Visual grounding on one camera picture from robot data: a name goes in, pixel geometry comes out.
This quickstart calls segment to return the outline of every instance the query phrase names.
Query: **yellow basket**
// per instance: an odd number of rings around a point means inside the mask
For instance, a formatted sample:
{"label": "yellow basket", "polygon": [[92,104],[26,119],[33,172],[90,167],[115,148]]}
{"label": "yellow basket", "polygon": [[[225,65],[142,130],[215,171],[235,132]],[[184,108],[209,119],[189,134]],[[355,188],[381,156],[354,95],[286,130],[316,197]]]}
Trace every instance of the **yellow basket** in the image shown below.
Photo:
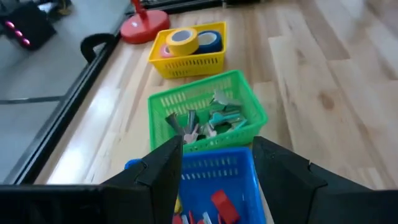
{"label": "yellow basket", "polygon": [[223,50],[215,53],[188,55],[183,57],[161,58],[160,47],[165,44],[166,37],[175,29],[160,31],[150,50],[148,62],[152,63],[164,78],[181,78],[194,75],[214,75],[223,71],[226,50],[226,23],[215,22],[192,26],[198,32],[215,30],[223,39]]}

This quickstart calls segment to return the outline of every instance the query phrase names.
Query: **blue tape roll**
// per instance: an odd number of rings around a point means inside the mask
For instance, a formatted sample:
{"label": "blue tape roll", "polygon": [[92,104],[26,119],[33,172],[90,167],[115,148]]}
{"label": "blue tape roll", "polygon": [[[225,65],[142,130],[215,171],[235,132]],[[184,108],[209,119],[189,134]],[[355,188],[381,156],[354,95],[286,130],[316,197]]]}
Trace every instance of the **blue tape roll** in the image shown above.
{"label": "blue tape roll", "polygon": [[198,34],[199,48],[195,54],[220,52],[223,50],[221,34],[214,30],[205,30]]}

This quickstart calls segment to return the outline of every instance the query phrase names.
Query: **black handle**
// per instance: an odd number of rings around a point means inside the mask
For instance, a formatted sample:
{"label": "black handle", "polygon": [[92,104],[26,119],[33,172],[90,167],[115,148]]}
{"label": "black handle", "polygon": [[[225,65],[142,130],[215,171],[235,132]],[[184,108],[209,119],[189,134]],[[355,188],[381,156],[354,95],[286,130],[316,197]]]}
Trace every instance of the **black handle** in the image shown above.
{"label": "black handle", "polygon": [[100,44],[107,44],[112,41],[115,41],[115,37],[113,34],[93,34],[85,37],[80,44],[80,51],[84,58],[87,60],[88,63],[91,63],[96,54],[94,52],[94,47]]}

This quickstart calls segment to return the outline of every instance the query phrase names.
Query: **red lamp base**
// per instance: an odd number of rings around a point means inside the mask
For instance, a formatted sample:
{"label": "red lamp base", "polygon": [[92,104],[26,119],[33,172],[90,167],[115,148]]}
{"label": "red lamp base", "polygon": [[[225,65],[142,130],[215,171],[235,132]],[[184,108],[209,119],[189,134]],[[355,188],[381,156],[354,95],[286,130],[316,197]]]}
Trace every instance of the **red lamp base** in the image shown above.
{"label": "red lamp base", "polygon": [[159,31],[170,28],[169,15],[160,10],[144,11],[126,20],[120,30],[129,44],[143,44],[154,40]]}

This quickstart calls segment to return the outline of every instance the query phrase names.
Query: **blue basket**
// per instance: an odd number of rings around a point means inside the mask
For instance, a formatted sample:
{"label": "blue basket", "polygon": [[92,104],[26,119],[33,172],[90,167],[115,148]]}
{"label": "blue basket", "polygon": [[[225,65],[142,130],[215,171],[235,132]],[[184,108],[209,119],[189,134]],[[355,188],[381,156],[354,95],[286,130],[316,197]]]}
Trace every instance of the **blue basket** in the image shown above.
{"label": "blue basket", "polygon": [[[125,169],[139,161],[129,161]],[[211,195],[223,189],[241,216],[238,223],[266,223],[252,154],[247,147],[191,152],[183,155],[179,195],[183,214],[192,211],[195,221],[207,212],[217,222]]]}

